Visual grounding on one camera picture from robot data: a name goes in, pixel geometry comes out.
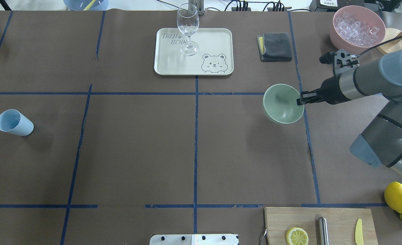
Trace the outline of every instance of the bear drawing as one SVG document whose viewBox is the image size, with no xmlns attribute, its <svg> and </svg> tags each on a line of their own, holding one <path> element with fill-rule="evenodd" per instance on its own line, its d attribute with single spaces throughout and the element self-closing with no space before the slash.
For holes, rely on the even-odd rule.
<svg viewBox="0 0 402 245">
<path fill-rule="evenodd" d="M 218 56 L 210 56 L 210 54 L 204 54 L 202 56 L 204 62 L 202 63 L 201 69 L 205 73 L 225 73 L 228 69 L 226 63 L 226 55 L 219 54 Z"/>
</svg>

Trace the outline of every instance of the gray towel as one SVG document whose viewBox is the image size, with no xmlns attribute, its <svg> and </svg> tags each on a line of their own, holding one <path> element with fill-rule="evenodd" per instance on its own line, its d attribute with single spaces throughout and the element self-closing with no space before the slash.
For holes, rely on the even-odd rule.
<svg viewBox="0 0 402 245">
<path fill-rule="evenodd" d="M 260 60 L 263 62 L 289 62 L 292 60 L 290 39 L 287 33 L 265 33 L 263 36 L 257 36 L 257 44 Z"/>
</svg>

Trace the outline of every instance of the wine glass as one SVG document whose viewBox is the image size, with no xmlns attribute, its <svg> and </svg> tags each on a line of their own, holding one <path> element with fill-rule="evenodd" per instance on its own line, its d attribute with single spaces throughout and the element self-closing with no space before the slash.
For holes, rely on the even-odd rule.
<svg viewBox="0 0 402 245">
<path fill-rule="evenodd" d="M 190 36 L 197 32 L 200 25 L 197 7 L 191 3 L 184 3 L 179 6 L 176 18 L 176 25 L 180 32 L 189 37 L 189 42 L 181 46 L 181 52 L 192 56 L 198 52 L 198 45 L 190 41 Z"/>
</svg>

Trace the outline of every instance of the cable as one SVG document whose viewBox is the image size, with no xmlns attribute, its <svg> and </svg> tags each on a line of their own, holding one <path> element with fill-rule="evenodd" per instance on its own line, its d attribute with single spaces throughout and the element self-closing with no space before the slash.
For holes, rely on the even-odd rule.
<svg viewBox="0 0 402 245">
<path fill-rule="evenodd" d="M 178 8 L 177 6 L 175 6 L 175 5 L 173 5 L 173 4 L 170 4 L 170 3 L 167 3 L 167 2 L 164 2 L 164 1 L 160 1 L 160 0 L 157 0 L 157 1 L 159 1 L 159 2 L 161 2 L 161 3 L 168 4 L 168 5 L 170 5 L 170 6 L 174 6 L 174 7 Z"/>
<path fill-rule="evenodd" d="M 268 2 L 268 3 L 265 5 L 265 7 L 263 8 L 262 11 L 265 11 L 265 9 L 268 7 L 268 5 L 269 5 L 270 3 L 273 3 L 273 4 L 274 4 L 274 7 L 275 7 L 275 3 L 274 3 L 274 2 Z"/>
<path fill-rule="evenodd" d="M 386 42 L 382 42 L 382 43 L 380 43 L 380 44 L 378 44 L 378 45 L 375 45 L 375 46 L 373 46 L 373 47 L 370 47 L 370 48 L 366 49 L 365 51 L 363 51 L 362 53 L 360 53 L 360 54 L 358 55 L 358 57 L 362 56 L 364 53 L 366 53 L 366 52 L 369 51 L 369 50 L 372 50 L 372 49 L 374 49 L 374 48 L 380 47 L 381 45 L 385 45 L 386 43 L 392 42 L 392 41 L 394 41 L 394 40 L 398 40 L 398 39 L 400 39 L 400 38 L 402 38 L 402 36 L 392 38 L 392 39 L 390 39 L 390 40 L 387 40 Z"/>
<path fill-rule="evenodd" d="M 265 6 L 265 8 L 263 9 L 263 11 L 265 11 L 265 9 L 266 9 L 266 7 L 270 4 L 270 3 L 273 3 L 274 4 L 274 6 L 273 6 L 273 11 L 276 11 L 275 9 L 276 9 L 276 6 L 275 6 L 275 2 L 251 2 L 251 1 L 243 1 L 243 7 L 242 7 L 242 5 L 241 5 L 241 1 L 240 0 L 230 0 L 230 2 L 227 4 L 227 6 L 226 6 L 226 8 L 224 9 L 224 11 L 227 11 L 227 9 L 228 9 L 228 7 L 230 6 L 230 4 L 232 3 L 232 2 L 236 2 L 236 10 L 237 11 L 247 11 L 248 10 L 248 5 L 249 5 L 249 3 L 266 3 L 266 6 Z M 284 9 L 285 9 L 285 6 L 284 6 L 284 4 L 282 4 L 280 1 L 278 1 L 277 2 L 277 9 L 278 9 L 278 11 L 284 11 Z"/>
<path fill-rule="evenodd" d="M 206 8 L 206 9 L 216 9 L 217 11 L 220 11 L 219 9 L 214 8 L 214 7 L 208 7 L 208 8 Z"/>
<path fill-rule="evenodd" d="M 292 9 L 292 10 L 288 10 L 288 12 L 290 12 L 290 11 L 297 11 L 297 10 L 307 10 L 307 11 L 310 11 L 310 12 L 311 12 L 311 10 L 309 10 L 309 9 Z"/>
<path fill-rule="evenodd" d="M 3 9 L 5 9 L 5 10 L 11 10 L 11 8 L 9 7 L 9 5 L 6 3 L 6 1 L 5 0 L 0 0 L 0 4 L 1 4 L 1 6 L 3 6 Z"/>
</svg>

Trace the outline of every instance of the white tray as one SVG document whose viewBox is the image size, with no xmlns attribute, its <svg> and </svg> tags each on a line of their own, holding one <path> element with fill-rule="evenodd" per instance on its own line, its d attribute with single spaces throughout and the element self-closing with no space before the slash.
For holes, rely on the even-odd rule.
<svg viewBox="0 0 402 245">
<path fill-rule="evenodd" d="M 233 40 L 229 29 L 200 28 L 190 38 L 199 50 L 193 56 L 186 56 L 181 53 L 181 45 L 188 37 L 178 28 L 160 29 L 156 36 L 154 71 L 159 75 L 206 76 L 226 76 L 233 72 Z"/>
</svg>

